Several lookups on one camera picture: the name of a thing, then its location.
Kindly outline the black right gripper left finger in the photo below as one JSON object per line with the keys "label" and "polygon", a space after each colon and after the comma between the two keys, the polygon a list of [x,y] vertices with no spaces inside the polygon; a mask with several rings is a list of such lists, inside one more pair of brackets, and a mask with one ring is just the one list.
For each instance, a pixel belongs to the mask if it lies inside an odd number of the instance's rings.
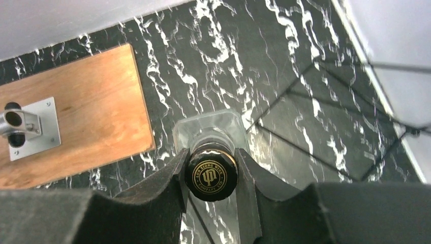
{"label": "black right gripper left finger", "polygon": [[1,191],[1,243],[179,243],[187,149],[111,198],[89,189]]}

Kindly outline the black wire wine rack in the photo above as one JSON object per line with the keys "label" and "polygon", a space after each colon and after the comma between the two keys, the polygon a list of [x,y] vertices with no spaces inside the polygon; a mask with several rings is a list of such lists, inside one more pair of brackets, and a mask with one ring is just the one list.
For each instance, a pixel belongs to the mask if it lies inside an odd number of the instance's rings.
{"label": "black wire wine rack", "polygon": [[408,140],[430,134],[396,119],[358,67],[290,62],[256,74],[243,121],[262,166],[311,182],[426,181]]}

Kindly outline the clear square bottle black cap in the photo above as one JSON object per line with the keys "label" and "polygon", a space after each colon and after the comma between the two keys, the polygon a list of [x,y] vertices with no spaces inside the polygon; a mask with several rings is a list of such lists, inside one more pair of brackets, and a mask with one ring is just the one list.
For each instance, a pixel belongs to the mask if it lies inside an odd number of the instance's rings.
{"label": "clear square bottle black cap", "polygon": [[249,150],[238,112],[224,109],[183,118],[173,129],[177,152],[187,149],[185,182],[189,205],[206,236],[206,243],[239,243],[235,188],[237,148]]}

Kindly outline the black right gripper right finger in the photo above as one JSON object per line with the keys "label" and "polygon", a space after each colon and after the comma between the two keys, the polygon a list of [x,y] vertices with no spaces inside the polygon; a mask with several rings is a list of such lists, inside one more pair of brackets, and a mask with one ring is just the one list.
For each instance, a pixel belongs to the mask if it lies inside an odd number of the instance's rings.
{"label": "black right gripper right finger", "polygon": [[299,190],[244,149],[234,156],[241,243],[430,243],[430,185],[323,182]]}

